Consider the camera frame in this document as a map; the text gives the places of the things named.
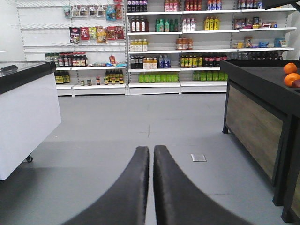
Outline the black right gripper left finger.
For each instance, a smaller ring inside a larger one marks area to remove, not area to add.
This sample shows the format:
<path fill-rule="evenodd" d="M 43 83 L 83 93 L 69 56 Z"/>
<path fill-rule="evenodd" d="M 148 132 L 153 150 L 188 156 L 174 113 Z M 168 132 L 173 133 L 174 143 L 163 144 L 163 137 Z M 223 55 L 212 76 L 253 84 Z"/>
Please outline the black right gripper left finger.
<path fill-rule="evenodd" d="M 65 225 L 143 225 L 149 187 L 149 149 L 138 146 L 119 178 Z"/>

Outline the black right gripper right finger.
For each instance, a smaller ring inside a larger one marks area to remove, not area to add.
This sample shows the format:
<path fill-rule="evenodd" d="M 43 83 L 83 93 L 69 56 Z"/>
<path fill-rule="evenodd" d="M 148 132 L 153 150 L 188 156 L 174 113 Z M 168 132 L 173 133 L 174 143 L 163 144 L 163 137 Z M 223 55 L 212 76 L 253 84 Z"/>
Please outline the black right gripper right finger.
<path fill-rule="evenodd" d="M 154 147 L 153 189 L 159 225 L 248 225 L 201 191 L 167 147 Z"/>

